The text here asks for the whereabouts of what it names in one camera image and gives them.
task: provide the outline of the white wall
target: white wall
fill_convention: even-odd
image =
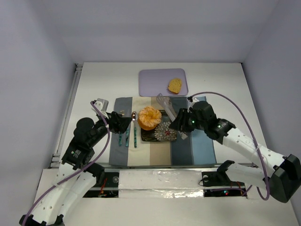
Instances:
[[[243,63],[269,148],[301,159],[301,1],[280,1]],[[301,189],[293,206],[301,222]]]
[[[0,0],[0,224],[16,226],[49,165],[74,64],[39,0]]]
[[[43,0],[75,62],[243,62],[278,0]]]

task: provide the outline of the teal handle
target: teal handle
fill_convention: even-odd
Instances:
[[[134,147],[137,147],[137,128],[134,127]]]
[[[128,133],[129,133],[129,129],[127,128],[127,131],[126,131],[126,147],[128,147]]]
[[[119,133],[119,146],[121,146],[122,145],[122,133]]]

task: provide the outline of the striped placemat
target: striped placemat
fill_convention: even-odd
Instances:
[[[186,97],[171,97],[175,112],[187,108]],[[114,111],[124,111],[130,117],[133,111],[139,112],[146,106],[163,109],[155,97],[121,97],[117,98]],[[134,148],[134,127],[129,129],[129,147],[125,146],[126,135],[122,136],[119,146],[119,134],[112,134],[109,164],[117,166],[170,166],[170,165],[204,165],[215,164],[213,141],[201,130],[194,130],[188,138],[182,140],[177,134],[173,142],[145,142],[141,140],[141,128],[137,124],[137,148]]]

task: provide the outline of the gray stripe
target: gray stripe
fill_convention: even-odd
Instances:
[[[186,97],[171,97],[171,103],[176,113],[180,108],[187,108]],[[183,140],[177,133],[177,140],[171,142],[171,165],[193,165],[191,134]]]
[[[125,116],[130,117],[132,114],[132,97],[121,97],[115,100],[114,111],[119,113],[124,110]],[[116,166],[127,166],[128,147],[126,147],[126,134],[122,135],[122,146],[119,147],[119,134],[111,134],[111,147],[109,164]]]

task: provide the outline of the purple tray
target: purple tray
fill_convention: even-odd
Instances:
[[[172,79],[182,80],[179,94],[173,94],[167,87]],[[188,85],[185,71],[175,69],[152,69],[139,72],[139,95],[142,97],[156,97],[159,93],[164,96],[185,96],[188,94]]]

